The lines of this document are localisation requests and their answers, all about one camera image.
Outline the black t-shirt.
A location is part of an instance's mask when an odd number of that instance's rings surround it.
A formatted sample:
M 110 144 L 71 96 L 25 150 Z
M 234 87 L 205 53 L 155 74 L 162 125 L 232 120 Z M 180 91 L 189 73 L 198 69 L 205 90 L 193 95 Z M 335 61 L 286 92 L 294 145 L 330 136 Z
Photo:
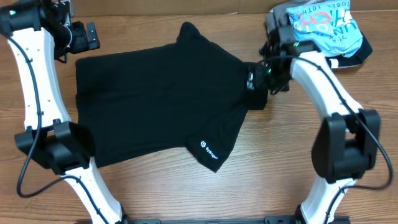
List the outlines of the black t-shirt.
M 190 22 L 173 44 L 81 58 L 75 66 L 78 122 L 93 135 L 98 167 L 185 147 L 216 172 L 255 110 L 245 94 L 246 62 Z

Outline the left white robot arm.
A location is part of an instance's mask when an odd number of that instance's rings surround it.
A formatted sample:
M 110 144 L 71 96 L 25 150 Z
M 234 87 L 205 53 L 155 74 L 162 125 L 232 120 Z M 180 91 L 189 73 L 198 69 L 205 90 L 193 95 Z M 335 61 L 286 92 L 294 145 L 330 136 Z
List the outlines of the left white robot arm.
M 92 223 L 129 223 L 95 162 L 89 130 L 71 120 L 60 92 L 55 62 L 100 47 L 95 25 L 73 22 L 70 1 L 18 1 L 1 8 L 1 34 L 14 54 L 24 96 L 24 132 L 17 148 L 67 182 Z

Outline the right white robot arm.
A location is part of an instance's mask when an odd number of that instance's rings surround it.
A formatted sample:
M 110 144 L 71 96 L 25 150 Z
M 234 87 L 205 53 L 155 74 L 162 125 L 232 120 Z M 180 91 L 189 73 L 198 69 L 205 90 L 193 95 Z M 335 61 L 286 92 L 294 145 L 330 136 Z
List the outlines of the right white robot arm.
M 288 91 L 289 81 L 301 84 L 321 119 L 311 150 L 317 173 L 307 198 L 294 215 L 268 216 L 265 223 L 349 223 L 335 211 L 358 179 L 374 167 L 381 119 L 364 110 L 343 88 L 324 54 L 311 40 L 297 41 L 291 26 L 268 33 L 260 49 L 263 61 L 248 68 L 245 94 L 255 110 L 268 95 Z

